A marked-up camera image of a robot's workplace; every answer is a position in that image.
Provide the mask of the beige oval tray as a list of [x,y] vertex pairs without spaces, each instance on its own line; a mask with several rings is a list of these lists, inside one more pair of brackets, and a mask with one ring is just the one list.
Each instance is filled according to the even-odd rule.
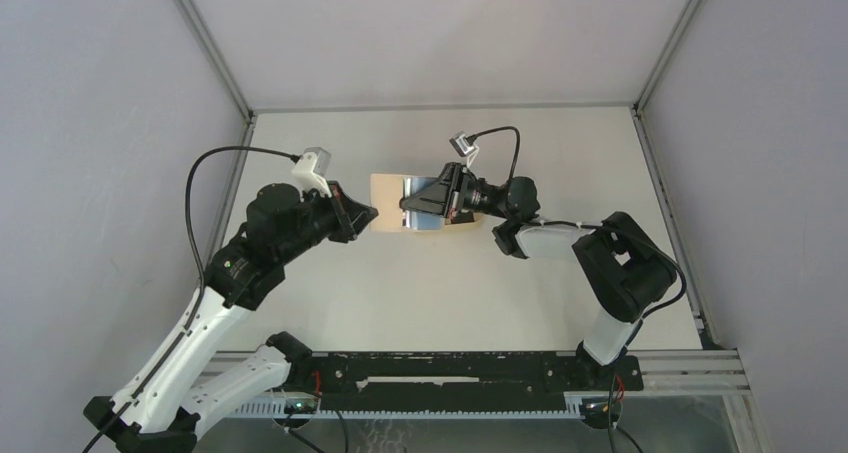
[[472,226],[480,223],[484,218],[484,215],[481,213],[468,211],[468,210],[456,210],[453,212],[451,216],[444,220],[445,227],[461,227],[461,226]]

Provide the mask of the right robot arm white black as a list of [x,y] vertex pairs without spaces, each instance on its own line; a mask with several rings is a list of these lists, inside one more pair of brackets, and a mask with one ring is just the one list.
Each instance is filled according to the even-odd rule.
[[497,217],[502,222],[492,233],[510,257],[573,256],[600,305],[578,346],[579,379],[592,389],[605,388],[616,378],[616,361],[644,320],[669,306],[667,291],[674,284],[687,285],[679,265],[625,212],[614,212],[598,224],[542,218],[537,187],[529,177],[495,186],[452,162],[424,186],[403,193],[399,206],[446,220],[460,213]]

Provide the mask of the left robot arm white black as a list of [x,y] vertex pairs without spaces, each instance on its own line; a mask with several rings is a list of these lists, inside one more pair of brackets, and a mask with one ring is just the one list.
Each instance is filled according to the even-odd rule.
[[263,187],[236,235],[210,260],[180,322],[145,366],[84,417],[121,452],[190,452],[221,419],[263,390],[305,387],[311,351],[288,333],[271,336],[222,377],[195,381],[225,336],[285,279],[285,268],[324,240],[355,240],[379,215],[329,184],[328,195],[289,184]]

